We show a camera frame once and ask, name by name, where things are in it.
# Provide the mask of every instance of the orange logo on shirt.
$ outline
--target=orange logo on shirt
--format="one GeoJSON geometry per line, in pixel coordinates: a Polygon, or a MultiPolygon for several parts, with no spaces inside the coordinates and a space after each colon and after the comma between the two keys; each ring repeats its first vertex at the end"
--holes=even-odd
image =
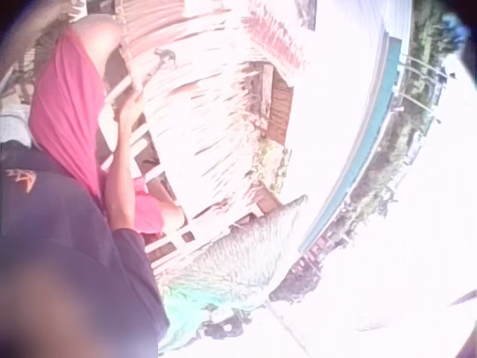
{"type": "Polygon", "coordinates": [[[26,182],[27,192],[30,192],[33,189],[35,181],[37,181],[37,174],[31,170],[7,169],[6,172],[9,177],[15,177],[16,183],[21,181],[26,182]]]}

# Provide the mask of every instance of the dark shirt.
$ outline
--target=dark shirt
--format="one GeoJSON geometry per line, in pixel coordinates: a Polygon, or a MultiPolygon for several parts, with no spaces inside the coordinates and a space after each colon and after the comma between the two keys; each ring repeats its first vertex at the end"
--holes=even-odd
{"type": "Polygon", "coordinates": [[[111,232],[89,193],[46,154],[1,162],[0,274],[47,260],[87,297],[116,357],[157,357],[168,328],[142,236],[111,232]]]}

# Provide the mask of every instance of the hand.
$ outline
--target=hand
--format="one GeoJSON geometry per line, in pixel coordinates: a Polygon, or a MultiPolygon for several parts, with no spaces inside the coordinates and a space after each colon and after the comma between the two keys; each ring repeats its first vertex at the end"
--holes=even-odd
{"type": "Polygon", "coordinates": [[[131,132],[134,123],[144,110],[144,98],[141,93],[135,92],[124,103],[119,114],[119,127],[121,131],[131,132]]]}

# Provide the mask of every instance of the red shorts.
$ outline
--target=red shorts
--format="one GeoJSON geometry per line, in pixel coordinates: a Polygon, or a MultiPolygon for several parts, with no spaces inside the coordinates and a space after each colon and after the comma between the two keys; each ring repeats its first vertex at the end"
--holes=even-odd
{"type": "MultiPolygon", "coordinates": [[[[38,146],[102,202],[96,163],[98,118],[104,106],[104,83],[81,38],[67,29],[38,78],[31,103],[30,127],[38,146]]],[[[136,230],[159,233],[163,220],[159,201],[135,181],[136,230]]]]}

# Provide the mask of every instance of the shirt sleeve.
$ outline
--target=shirt sleeve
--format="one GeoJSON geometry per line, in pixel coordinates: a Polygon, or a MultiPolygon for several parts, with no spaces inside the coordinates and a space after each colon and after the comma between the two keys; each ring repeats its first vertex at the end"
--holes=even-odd
{"type": "Polygon", "coordinates": [[[158,339],[161,340],[169,327],[169,320],[165,314],[151,264],[145,253],[144,239],[135,231],[128,229],[113,231],[113,238],[129,284],[145,305],[154,323],[158,339]]]}

